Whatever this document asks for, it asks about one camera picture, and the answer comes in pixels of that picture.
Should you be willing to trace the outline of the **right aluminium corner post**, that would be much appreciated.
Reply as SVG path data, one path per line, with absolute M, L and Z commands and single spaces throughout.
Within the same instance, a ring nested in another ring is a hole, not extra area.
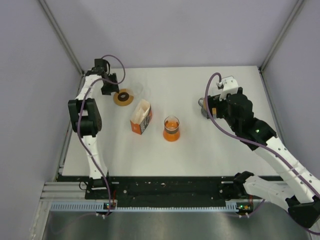
M 259 72 L 262 74 L 271 60 L 273 59 L 274 55 L 277 53 L 279 47 L 281 46 L 282 42 L 284 41 L 286 35 L 288 34 L 290 28 L 293 26 L 294 22 L 296 21 L 297 17 L 299 16 L 300 12 L 304 8 L 306 4 L 306 0 L 297 0 L 292 11 L 290 12 L 288 18 L 286 19 L 283 27 L 281 28 L 279 34 L 277 35 L 275 41 L 273 42 L 268 54 L 266 55 L 264 61 L 262 62 L 261 66 L 259 67 Z

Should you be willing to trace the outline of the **paper coffee filters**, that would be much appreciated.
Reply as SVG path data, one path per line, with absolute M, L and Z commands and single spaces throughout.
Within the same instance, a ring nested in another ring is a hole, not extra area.
M 134 124 L 140 124 L 149 112 L 150 107 L 151 104 L 145 99 L 142 99 L 134 110 L 134 113 L 132 115 L 132 122 Z

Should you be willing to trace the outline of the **aluminium corner post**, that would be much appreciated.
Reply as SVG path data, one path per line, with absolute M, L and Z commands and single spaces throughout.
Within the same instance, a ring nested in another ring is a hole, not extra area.
M 52 10 L 50 9 L 46 0 L 36 0 L 39 4 L 44 16 L 48 20 L 54 34 L 56 35 L 58 41 L 60 42 L 64 52 L 66 53 L 71 64 L 75 67 L 76 71 L 82 75 L 84 73 L 83 68 L 81 67 L 80 62 L 78 61 L 74 51 L 72 50 L 65 34 L 63 33 L 59 23 L 57 22 Z
M 288 18 L 286 19 L 283 27 L 281 28 L 279 34 L 277 35 L 275 41 L 273 42 L 268 54 L 266 55 L 264 61 L 262 62 L 261 66 L 259 67 L 259 72 L 262 74 L 271 60 L 273 59 L 274 55 L 277 53 L 279 47 L 281 46 L 282 42 L 284 41 L 286 35 L 288 34 L 290 28 L 293 26 L 294 22 L 296 21 L 297 17 L 299 16 L 300 12 L 304 8 L 306 4 L 306 0 L 297 0 L 292 11 L 290 12 Z

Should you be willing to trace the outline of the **orange filter box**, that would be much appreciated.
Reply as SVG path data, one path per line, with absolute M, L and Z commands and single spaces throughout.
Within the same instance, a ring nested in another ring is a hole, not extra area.
M 132 130 L 132 132 L 134 132 L 136 134 L 142 135 L 144 133 L 144 131 L 146 130 L 146 128 L 148 127 L 148 125 L 150 124 L 151 119 L 153 117 L 152 105 L 150 104 L 149 111 L 148 111 L 147 115 L 145 116 L 145 118 L 142 120 L 141 123 L 136 124 L 136 123 L 132 122 L 133 113 L 132 113 L 132 115 L 130 117 L 131 130 Z

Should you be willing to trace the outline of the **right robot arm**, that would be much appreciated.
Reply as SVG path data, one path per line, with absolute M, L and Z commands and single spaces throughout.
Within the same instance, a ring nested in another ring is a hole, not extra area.
M 242 89 L 224 90 L 215 96 L 206 91 L 203 102 L 213 124 L 217 123 L 215 118 L 223 119 L 232 130 L 229 133 L 219 127 L 221 132 L 247 145 L 286 183 L 282 187 L 244 171 L 234 177 L 234 194 L 239 198 L 253 195 L 277 205 L 305 229 L 316 224 L 320 219 L 320 180 L 290 153 L 265 121 L 254 116 L 253 103 Z

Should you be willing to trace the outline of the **orange glass beaker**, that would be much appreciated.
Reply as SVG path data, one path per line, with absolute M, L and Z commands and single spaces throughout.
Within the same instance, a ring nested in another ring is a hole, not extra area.
M 163 137 L 169 142 L 175 142 L 180 137 L 180 121 L 174 115 L 169 115 L 164 119 Z

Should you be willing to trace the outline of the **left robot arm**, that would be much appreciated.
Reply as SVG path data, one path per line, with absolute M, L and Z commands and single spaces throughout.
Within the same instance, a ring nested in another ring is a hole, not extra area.
M 68 101 L 68 111 L 72 130 L 83 146 L 88 164 L 89 179 L 96 184 L 96 192 L 102 198 L 109 198 L 114 191 L 108 183 L 108 168 L 98 144 L 98 133 L 102 130 L 102 114 L 97 98 L 119 92 L 115 73 L 110 73 L 111 65 L 103 58 L 96 58 L 94 66 L 85 74 L 84 83 L 75 99 Z

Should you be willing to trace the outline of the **left aluminium corner post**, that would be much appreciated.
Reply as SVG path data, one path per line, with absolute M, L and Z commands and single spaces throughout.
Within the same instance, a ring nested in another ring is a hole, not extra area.
M 65 34 L 63 33 L 59 23 L 57 22 L 52 10 L 50 9 L 46 0 L 36 0 L 39 4 L 44 16 L 48 20 L 54 34 L 56 35 L 58 41 L 60 42 L 64 52 L 66 53 L 71 64 L 75 67 L 76 71 L 82 75 L 84 73 L 83 68 L 81 67 L 80 62 L 78 61 L 74 51 L 72 50 Z

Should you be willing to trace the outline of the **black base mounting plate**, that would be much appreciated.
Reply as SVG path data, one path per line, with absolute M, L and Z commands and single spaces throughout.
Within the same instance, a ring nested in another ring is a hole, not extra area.
M 85 199 L 115 200 L 118 207 L 224 207 L 250 196 L 232 176 L 109 176 L 90 180 Z

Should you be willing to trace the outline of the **grey glass server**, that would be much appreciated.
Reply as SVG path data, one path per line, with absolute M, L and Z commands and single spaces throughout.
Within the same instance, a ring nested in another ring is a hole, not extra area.
M 207 113 L 207 110 L 206 110 L 206 105 L 205 105 L 205 99 L 203 97 L 201 97 L 199 100 L 198 100 L 198 105 L 201 107 L 201 114 L 203 117 L 205 117 L 206 119 L 209 119 L 208 117 L 208 113 Z

